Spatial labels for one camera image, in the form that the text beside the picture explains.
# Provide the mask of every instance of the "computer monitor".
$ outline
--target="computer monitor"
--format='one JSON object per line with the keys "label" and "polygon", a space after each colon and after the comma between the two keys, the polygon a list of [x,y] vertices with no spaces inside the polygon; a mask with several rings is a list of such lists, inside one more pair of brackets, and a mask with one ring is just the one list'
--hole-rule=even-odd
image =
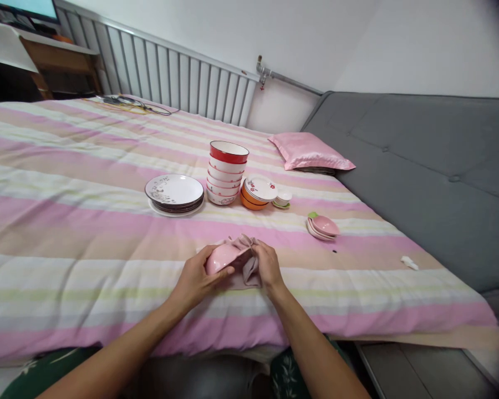
{"label": "computer monitor", "polygon": [[59,23],[53,0],[0,0],[0,9],[41,21]]}

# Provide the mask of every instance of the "white wall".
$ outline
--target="white wall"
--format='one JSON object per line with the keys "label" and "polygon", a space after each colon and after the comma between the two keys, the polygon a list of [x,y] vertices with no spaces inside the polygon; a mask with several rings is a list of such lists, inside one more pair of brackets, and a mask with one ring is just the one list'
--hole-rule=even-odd
{"label": "white wall", "polygon": [[[319,90],[499,96],[493,0],[68,0],[249,71]],[[317,96],[273,80],[248,127],[296,131]]]}
{"label": "white wall", "polygon": [[334,90],[499,97],[494,0],[383,0]]}

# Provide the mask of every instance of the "person's left hand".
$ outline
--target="person's left hand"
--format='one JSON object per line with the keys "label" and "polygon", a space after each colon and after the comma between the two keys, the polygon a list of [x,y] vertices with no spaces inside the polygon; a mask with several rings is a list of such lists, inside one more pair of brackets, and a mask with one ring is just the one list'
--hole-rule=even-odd
{"label": "person's left hand", "polygon": [[205,262],[212,251],[219,245],[207,245],[183,266],[177,284],[169,299],[174,300],[185,311],[190,311],[199,304],[205,296],[212,292],[215,285],[235,272],[232,266],[226,267],[213,275],[205,273]]}

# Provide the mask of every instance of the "striped bedsheet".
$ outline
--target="striped bedsheet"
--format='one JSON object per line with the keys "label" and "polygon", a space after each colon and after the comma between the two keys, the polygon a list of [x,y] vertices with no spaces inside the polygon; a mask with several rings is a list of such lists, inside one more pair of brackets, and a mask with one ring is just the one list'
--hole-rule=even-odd
{"label": "striped bedsheet", "polygon": [[[0,104],[0,359],[87,346],[160,305],[198,247],[244,233],[276,248],[286,284],[321,331],[339,336],[491,326],[483,298],[329,176],[285,171],[268,135],[177,112],[137,116],[92,100]],[[144,185],[165,173],[205,182],[208,143],[250,150],[247,173],[291,191],[291,208],[240,199],[164,218]],[[305,229],[332,218],[336,242]],[[401,263],[412,258],[420,271]],[[206,299],[157,355],[286,345],[258,289]]]}

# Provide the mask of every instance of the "pink pillow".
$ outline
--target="pink pillow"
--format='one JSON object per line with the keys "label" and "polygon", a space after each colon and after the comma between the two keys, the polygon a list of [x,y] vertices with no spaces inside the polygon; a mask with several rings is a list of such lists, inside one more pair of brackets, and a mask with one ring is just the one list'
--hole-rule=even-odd
{"label": "pink pillow", "polygon": [[350,170],[355,167],[322,140],[308,132],[279,133],[269,138],[279,149],[284,160],[284,169],[319,166]]}

